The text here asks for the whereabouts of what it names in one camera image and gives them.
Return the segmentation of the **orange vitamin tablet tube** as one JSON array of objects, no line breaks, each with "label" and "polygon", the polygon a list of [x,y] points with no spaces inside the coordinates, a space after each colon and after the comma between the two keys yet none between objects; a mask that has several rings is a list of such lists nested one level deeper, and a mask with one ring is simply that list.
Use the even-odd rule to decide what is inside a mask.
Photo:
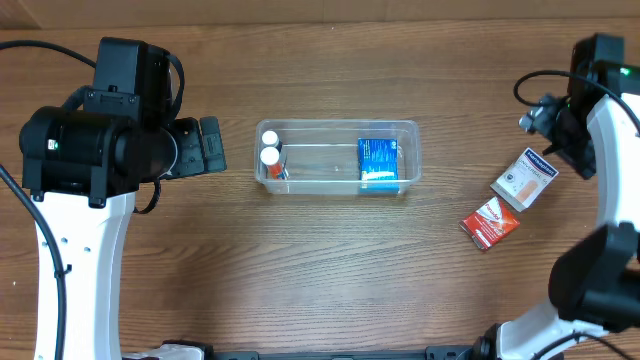
[{"label": "orange vitamin tablet tube", "polygon": [[276,147],[265,147],[260,152],[260,161],[266,167],[268,175],[275,180],[286,180],[288,172]]}]

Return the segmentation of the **dark brown medicine bottle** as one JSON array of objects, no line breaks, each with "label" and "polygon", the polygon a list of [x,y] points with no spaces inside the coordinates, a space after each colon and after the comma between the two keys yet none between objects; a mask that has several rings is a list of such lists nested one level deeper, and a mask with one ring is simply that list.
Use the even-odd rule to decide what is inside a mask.
[{"label": "dark brown medicine bottle", "polygon": [[265,147],[274,147],[278,151],[282,150],[283,143],[279,135],[273,130],[267,130],[261,135],[262,144]]}]

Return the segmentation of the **white plaster box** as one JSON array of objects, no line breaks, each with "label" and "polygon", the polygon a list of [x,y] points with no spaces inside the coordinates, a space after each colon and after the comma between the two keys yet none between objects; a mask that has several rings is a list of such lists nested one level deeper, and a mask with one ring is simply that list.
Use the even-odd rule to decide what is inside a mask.
[{"label": "white plaster box", "polygon": [[528,209],[559,172],[531,148],[526,148],[491,188],[518,212]]}]

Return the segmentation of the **red Panadol box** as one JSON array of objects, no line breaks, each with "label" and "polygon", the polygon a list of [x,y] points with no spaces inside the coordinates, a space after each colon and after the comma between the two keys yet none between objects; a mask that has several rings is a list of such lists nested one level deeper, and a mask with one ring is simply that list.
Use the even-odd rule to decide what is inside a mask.
[{"label": "red Panadol box", "polygon": [[520,226],[517,218],[498,197],[492,197],[459,222],[476,246],[486,251]]}]

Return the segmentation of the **blue lozenge box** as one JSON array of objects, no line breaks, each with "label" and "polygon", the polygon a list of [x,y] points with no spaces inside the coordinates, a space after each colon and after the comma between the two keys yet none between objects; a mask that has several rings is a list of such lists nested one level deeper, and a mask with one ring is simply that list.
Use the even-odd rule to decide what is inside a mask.
[{"label": "blue lozenge box", "polygon": [[360,138],[358,161],[361,193],[397,194],[399,192],[396,139]]}]

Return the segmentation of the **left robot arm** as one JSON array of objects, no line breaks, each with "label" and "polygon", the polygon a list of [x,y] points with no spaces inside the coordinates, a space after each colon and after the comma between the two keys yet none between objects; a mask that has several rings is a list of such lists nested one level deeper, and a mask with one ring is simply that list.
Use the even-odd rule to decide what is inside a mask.
[{"label": "left robot arm", "polygon": [[22,127],[19,199],[39,241],[38,359],[119,359],[123,248],[143,184],[226,169],[214,117],[183,118],[179,59],[105,37],[90,85]]}]

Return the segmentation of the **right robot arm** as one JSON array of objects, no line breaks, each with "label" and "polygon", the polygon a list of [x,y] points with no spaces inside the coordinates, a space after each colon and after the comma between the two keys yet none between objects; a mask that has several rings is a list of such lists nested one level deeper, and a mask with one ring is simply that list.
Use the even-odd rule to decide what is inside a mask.
[{"label": "right robot arm", "polygon": [[574,45],[567,93],[530,103],[520,127],[545,137],[582,178],[598,179],[594,230],[560,256],[547,299],[495,324],[458,351],[460,359],[561,359],[585,340],[639,324],[639,69],[624,40],[596,33]]}]

